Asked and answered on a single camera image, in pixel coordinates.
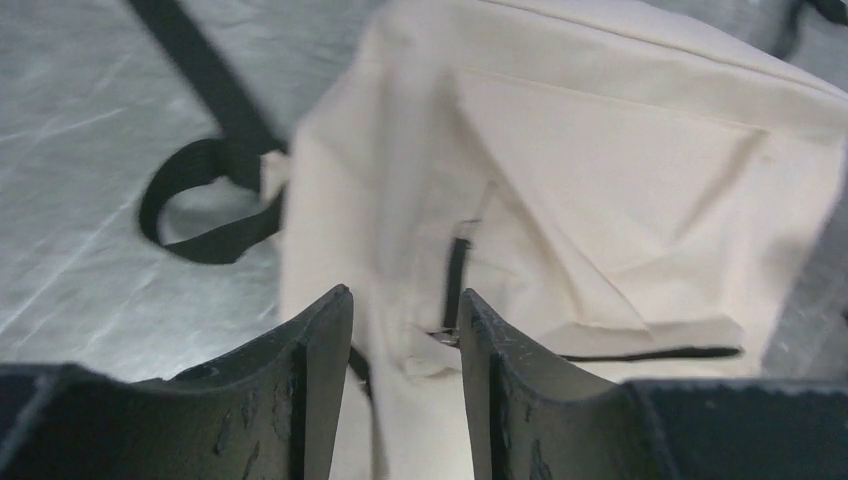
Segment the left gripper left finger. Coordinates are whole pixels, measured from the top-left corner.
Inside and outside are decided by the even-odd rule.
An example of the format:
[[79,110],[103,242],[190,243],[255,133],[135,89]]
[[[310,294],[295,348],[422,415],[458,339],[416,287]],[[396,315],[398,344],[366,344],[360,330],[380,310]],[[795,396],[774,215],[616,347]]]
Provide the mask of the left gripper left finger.
[[5,364],[1,475],[325,479],[352,320],[352,294],[336,286],[295,318],[169,380]]

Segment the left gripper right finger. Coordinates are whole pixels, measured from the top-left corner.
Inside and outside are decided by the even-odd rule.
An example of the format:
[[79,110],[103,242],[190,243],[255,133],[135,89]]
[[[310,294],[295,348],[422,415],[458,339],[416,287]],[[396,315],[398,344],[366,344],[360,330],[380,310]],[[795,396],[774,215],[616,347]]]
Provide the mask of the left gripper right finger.
[[617,384],[460,300],[478,479],[843,479],[839,382],[661,379]]

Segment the beige canvas backpack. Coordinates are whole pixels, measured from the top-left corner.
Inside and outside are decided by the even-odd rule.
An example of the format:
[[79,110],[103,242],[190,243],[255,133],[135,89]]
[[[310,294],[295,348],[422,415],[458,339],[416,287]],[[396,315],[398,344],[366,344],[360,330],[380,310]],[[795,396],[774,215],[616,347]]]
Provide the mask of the beige canvas backpack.
[[472,477],[467,289],[588,392],[760,376],[841,194],[844,91],[639,1],[389,1],[290,140],[178,2],[132,9],[220,128],[156,172],[141,233],[226,179],[260,210],[166,251],[272,239],[284,317],[352,293],[331,479]]

